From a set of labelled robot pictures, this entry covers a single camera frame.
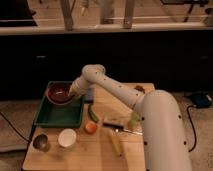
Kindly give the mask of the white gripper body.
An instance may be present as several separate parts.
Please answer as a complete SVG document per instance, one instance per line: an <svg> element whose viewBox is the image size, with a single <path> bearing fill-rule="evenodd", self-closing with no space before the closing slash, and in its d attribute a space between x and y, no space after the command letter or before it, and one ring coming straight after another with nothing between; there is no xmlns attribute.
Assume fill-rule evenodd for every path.
<svg viewBox="0 0 213 171"><path fill-rule="evenodd" d="M87 92L89 82L83 77L78 77L72 82L70 86L69 95L72 99L78 99Z"/></svg>

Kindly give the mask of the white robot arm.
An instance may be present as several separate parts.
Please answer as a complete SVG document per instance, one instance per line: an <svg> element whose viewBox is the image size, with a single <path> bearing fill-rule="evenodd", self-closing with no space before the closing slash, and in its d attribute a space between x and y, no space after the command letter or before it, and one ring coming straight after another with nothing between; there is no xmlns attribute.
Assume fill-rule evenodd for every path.
<svg viewBox="0 0 213 171"><path fill-rule="evenodd" d="M192 171L177 101L164 90L143 93L105 75L100 64L85 65L69 93L72 99L97 84L141 117L146 171Z"/></svg>

